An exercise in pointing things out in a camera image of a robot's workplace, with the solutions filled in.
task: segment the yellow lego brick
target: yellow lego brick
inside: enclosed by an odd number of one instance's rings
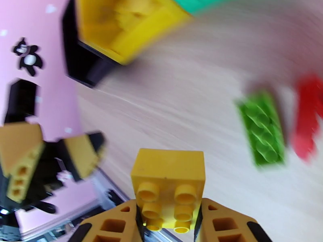
[[[79,177],[84,179],[92,174],[100,161],[99,155],[103,156],[104,146],[98,155],[86,134],[64,139],[64,143]]]
[[[193,229],[201,204],[203,152],[140,149],[131,172],[137,204],[147,229]]]
[[[201,211],[203,220],[197,242],[258,242],[247,225],[257,223],[255,219],[208,198],[202,199]]]
[[[11,175],[7,196],[21,203],[45,146],[42,130],[38,124],[9,123],[0,127],[0,138],[3,176]]]
[[[173,0],[76,0],[76,12],[80,40],[123,65],[191,18]]]
[[[78,237],[78,241],[142,242],[139,232],[140,228],[138,228],[136,223],[136,215],[136,201],[130,200],[111,210],[87,218],[80,225],[90,223],[92,227],[84,236],[83,240]]]

